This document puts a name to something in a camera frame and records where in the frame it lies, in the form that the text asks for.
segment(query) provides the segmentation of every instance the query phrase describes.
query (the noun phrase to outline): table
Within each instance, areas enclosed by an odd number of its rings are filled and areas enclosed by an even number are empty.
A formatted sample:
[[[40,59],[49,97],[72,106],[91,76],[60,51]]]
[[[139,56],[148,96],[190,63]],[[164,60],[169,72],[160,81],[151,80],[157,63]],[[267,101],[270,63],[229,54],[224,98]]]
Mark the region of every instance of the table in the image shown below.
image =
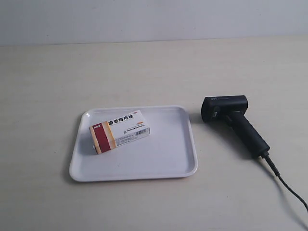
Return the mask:
[[[307,77],[308,36],[0,47],[0,230],[307,230],[266,163],[200,118],[205,96],[245,94],[245,115],[308,200]],[[190,113],[194,175],[70,179],[85,111],[169,104]]]

